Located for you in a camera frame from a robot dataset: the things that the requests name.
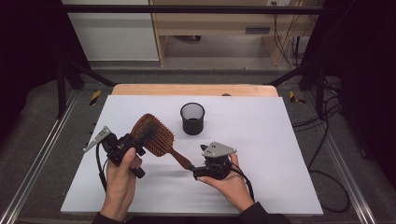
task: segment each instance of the wooden hairbrush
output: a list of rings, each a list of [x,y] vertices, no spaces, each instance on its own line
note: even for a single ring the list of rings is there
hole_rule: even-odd
[[[173,149],[173,133],[153,115],[143,115],[132,128],[131,135],[135,139],[144,138],[143,147],[155,156],[161,157],[169,153],[184,169],[191,170],[193,168],[187,158]]]

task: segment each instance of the brush bristles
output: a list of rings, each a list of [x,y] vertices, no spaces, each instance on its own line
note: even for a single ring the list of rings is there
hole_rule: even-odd
[[[155,156],[161,157],[173,149],[174,135],[153,115],[143,115],[133,127],[131,135],[136,138],[154,126],[157,128],[157,132],[145,141],[143,147]]]

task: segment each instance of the white table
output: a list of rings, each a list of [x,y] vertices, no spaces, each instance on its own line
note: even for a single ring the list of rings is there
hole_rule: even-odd
[[[190,136],[182,131],[180,108],[196,102],[205,108],[205,128]],[[205,160],[200,145],[220,142],[238,150],[256,201],[268,213],[322,215],[318,197],[280,97],[110,95],[92,134],[106,125],[117,137],[129,133],[145,113],[160,119],[175,134],[174,149],[196,167]],[[237,211],[215,189],[195,181],[169,154],[142,157],[146,175],[137,181],[129,212],[142,216],[235,216]],[[101,148],[101,161],[106,153]],[[98,177],[95,150],[87,152],[64,200],[62,212],[98,212],[105,192]]]

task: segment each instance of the person's left hand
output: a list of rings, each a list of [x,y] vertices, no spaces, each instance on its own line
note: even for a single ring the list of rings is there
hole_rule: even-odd
[[[108,161],[106,198],[100,211],[103,216],[119,222],[125,219],[136,186],[136,176],[129,169],[139,168],[141,164],[133,147],[123,157],[120,167]]]

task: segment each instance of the sleeve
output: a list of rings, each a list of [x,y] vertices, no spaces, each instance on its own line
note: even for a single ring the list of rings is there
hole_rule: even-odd
[[[99,212],[96,214],[95,218],[93,219],[92,224],[121,224],[122,222],[118,222],[111,218],[105,217]]]
[[[291,224],[282,214],[268,214],[260,203],[254,203],[239,215],[242,224]]]

